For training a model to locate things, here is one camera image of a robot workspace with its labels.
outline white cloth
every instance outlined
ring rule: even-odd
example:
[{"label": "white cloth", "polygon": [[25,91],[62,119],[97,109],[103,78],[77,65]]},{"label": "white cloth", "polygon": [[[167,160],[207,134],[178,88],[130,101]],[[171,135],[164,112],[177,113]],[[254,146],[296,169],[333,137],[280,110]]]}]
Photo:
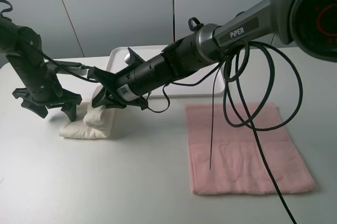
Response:
[{"label": "white cloth", "polygon": [[[99,86],[93,94],[93,98],[102,89]],[[59,135],[65,138],[76,139],[102,139],[110,135],[115,109],[105,109],[104,105],[92,108],[90,102],[82,102],[76,109],[77,119],[74,122],[68,120],[59,131]]]}]

